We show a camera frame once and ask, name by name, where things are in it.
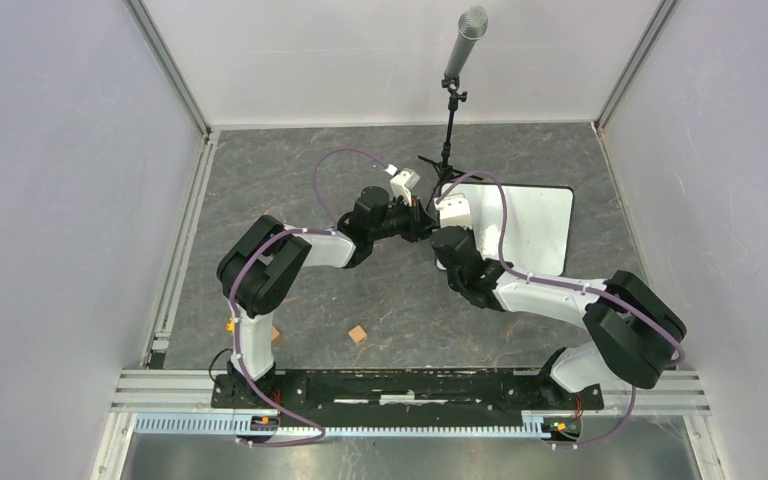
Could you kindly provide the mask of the white whiteboard black frame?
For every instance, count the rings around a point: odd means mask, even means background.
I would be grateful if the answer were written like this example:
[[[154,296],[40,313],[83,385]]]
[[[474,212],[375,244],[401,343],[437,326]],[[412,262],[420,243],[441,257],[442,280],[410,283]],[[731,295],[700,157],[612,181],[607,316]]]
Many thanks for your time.
[[[457,187],[446,183],[441,190],[468,199],[482,256],[496,260],[502,244],[506,261],[519,272],[563,274],[574,203],[571,188],[505,183],[500,194],[494,184],[464,182]]]

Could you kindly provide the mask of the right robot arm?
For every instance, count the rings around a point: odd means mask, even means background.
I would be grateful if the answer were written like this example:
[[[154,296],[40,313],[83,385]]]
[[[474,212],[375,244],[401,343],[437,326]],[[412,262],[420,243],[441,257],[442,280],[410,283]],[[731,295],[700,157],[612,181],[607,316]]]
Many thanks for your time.
[[[685,324],[631,272],[593,280],[520,273],[510,262],[483,256],[473,233],[460,226],[436,231],[430,245],[449,287],[472,306],[532,313],[589,334],[589,342],[548,361],[548,374],[539,378],[538,396],[551,408],[607,381],[651,389],[684,354]]]

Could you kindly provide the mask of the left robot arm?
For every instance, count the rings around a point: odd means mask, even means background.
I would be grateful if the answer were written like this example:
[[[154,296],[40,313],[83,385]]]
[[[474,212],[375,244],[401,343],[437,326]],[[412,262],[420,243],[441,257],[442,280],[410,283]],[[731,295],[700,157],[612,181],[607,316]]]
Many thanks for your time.
[[[375,242],[400,237],[416,243],[436,226],[417,197],[393,197],[381,187],[363,189],[331,229],[292,227],[271,215],[256,220],[216,271],[231,310],[227,370],[237,381],[238,397],[255,408],[272,399],[274,312],[302,269],[354,268],[372,254]]]

